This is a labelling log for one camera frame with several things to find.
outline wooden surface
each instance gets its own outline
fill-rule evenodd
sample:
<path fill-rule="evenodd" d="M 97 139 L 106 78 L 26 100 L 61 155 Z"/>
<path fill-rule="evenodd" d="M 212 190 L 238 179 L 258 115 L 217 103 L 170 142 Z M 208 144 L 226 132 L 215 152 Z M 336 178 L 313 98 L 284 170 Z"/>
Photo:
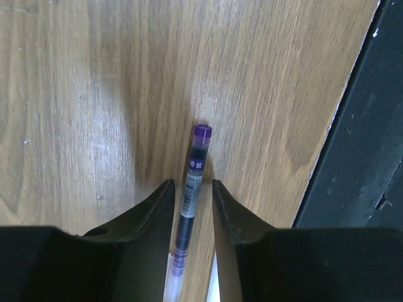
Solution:
<path fill-rule="evenodd" d="M 206 178 L 289 227 L 376 6 L 0 0 L 0 224 L 82 234 L 170 177 L 179 201 L 207 121 Z M 207 293 L 209 186 L 201 197 L 183 301 Z"/>

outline pen label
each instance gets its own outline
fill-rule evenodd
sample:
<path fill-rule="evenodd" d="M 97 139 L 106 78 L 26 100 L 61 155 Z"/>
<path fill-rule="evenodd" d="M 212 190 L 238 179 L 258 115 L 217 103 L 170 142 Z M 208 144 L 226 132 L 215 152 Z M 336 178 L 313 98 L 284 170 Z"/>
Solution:
<path fill-rule="evenodd" d="M 196 171 L 204 170 L 205 161 L 203 159 L 190 159 L 189 168 Z"/>
<path fill-rule="evenodd" d="M 181 208 L 181 215 L 185 218 L 195 217 L 197 201 L 200 194 L 200 187 L 202 186 L 202 179 L 203 176 L 194 176 L 189 173 L 186 176 L 183 204 Z"/>

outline pen barrel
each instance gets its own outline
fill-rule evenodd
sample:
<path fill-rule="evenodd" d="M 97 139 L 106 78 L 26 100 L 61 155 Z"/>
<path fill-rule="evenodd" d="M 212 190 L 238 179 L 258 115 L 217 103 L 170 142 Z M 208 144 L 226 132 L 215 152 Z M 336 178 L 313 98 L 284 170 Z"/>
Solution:
<path fill-rule="evenodd" d="M 188 162 L 181 216 L 173 255 L 173 266 L 177 268 L 182 268 L 186 265 L 186 256 L 200 195 L 200 188 L 202 186 L 203 172 L 211 135 L 212 128 L 210 126 L 196 126 Z"/>

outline pen cap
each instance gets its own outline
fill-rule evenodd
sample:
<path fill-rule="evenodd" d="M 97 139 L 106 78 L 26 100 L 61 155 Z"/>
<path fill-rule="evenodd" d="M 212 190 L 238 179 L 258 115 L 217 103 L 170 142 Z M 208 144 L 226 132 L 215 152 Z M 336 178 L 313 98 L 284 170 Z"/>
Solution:
<path fill-rule="evenodd" d="M 211 126 L 208 126 L 206 124 L 196 125 L 193 135 L 193 146 L 199 148 L 208 148 L 212 133 L 213 128 Z"/>

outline black plastic part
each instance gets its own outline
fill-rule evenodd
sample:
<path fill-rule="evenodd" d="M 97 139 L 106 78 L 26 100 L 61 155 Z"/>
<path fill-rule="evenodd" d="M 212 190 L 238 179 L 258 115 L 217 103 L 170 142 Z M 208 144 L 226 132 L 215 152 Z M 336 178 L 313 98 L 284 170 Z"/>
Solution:
<path fill-rule="evenodd" d="M 403 230 L 403 1 L 382 0 L 295 219 Z"/>
<path fill-rule="evenodd" d="M 83 237 L 53 227 L 0 228 L 0 301 L 161 302 L 175 185 Z"/>
<path fill-rule="evenodd" d="M 403 233 L 277 230 L 213 181 L 221 302 L 403 301 Z"/>

